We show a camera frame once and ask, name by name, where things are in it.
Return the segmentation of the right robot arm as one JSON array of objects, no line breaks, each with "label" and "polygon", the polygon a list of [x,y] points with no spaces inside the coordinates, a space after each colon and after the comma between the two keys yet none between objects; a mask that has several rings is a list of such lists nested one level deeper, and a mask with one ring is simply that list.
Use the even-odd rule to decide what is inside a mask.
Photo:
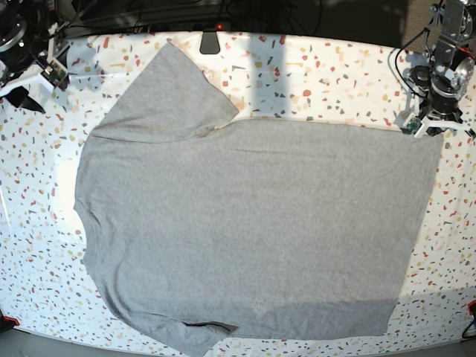
[{"label": "right robot arm", "polygon": [[67,89],[67,25],[49,1],[1,2],[2,99],[43,114],[29,95],[30,86],[39,84],[48,92]]}]

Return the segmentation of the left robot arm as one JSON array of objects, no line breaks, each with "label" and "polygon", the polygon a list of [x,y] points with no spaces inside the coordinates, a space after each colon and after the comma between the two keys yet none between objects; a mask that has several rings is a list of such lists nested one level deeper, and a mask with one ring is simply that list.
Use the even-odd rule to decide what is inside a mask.
[{"label": "left robot arm", "polygon": [[403,48],[422,39],[424,63],[407,74],[398,71],[414,104],[396,119],[406,135],[434,137],[445,131],[465,132],[472,140],[475,131],[462,119],[459,102],[466,95],[475,71],[475,55],[469,43],[475,37],[475,2],[440,1],[431,6],[432,20]]}]

